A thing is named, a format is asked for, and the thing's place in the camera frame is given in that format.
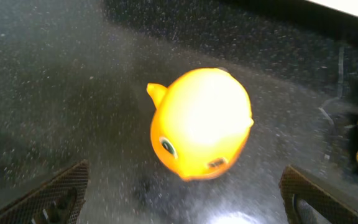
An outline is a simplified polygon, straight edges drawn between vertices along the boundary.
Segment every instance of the dark table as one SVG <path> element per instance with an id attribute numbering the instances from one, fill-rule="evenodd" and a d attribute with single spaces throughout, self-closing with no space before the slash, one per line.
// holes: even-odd
<path id="1" fill-rule="evenodd" d="M 85 158 L 79 223 L 285 223 L 287 164 L 358 198 L 358 42 L 340 13 L 270 3 L 0 0 L 0 189 Z M 152 150 L 145 88 L 200 67 L 245 86 L 255 124 L 229 172 L 182 182 Z"/>

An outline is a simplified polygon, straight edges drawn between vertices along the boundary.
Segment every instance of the black speckled surface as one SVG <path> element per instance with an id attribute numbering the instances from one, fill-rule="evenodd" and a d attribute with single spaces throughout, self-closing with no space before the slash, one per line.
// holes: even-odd
<path id="1" fill-rule="evenodd" d="M 348 149 L 358 45 L 263 7 L 0 0 L 0 189 L 87 158 L 79 223 L 285 223 L 287 164 L 358 197 Z M 331 15 L 318 10 L 308 15 Z M 324 107 L 332 127 L 318 108 L 337 96 L 340 48 L 342 98 Z M 247 89 L 255 124 L 229 172 L 182 182 L 151 148 L 146 84 L 219 66 Z"/>

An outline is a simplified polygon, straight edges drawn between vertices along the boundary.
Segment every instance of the rubber duck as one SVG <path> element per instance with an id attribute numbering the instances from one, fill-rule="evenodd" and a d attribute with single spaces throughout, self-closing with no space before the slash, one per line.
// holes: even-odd
<path id="1" fill-rule="evenodd" d="M 152 147 L 184 181 L 213 179 L 227 171 L 248 139 L 251 105 L 244 87 L 224 68 L 185 73 L 168 88 L 149 83 L 156 111 Z"/>

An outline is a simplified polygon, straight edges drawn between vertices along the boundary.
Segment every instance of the white surface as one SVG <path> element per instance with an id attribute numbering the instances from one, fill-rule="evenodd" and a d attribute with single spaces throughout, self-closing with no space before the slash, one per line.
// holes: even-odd
<path id="1" fill-rule="evenodd" d="M 358 17 L 358 0 L 307 0 Z"/>

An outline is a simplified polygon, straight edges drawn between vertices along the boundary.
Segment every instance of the bath toy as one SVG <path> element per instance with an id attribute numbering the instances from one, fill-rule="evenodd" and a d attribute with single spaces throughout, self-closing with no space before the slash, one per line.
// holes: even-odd
<path id="1" fill-rule="evenodd" d="M 168 88 L 149 83 L 153 149 L 183 180 L 213 179 L 244 147 L 254 121 L 244 87 L 221 68 L 192 70 Z"/>

